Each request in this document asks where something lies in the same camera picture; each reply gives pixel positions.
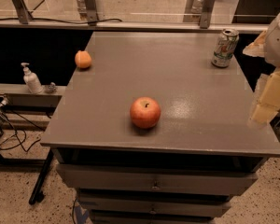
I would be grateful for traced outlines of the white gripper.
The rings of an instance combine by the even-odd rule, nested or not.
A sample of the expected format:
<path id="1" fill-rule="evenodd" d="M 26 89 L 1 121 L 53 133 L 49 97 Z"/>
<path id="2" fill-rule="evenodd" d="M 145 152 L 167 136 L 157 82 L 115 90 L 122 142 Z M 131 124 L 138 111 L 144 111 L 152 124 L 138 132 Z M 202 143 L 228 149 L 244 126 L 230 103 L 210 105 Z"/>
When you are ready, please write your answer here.
<path id="1" fill-rule="evenodd" d="M 250 57 L 265 57 L 265 61 L 280 67 L 280 13 L 248 46 L 243 54 Z M 271 74 L 261 74 L 254 92 L 247 125 L 250 128 L 263 128 L 280 111 L 280 68 Z"/>

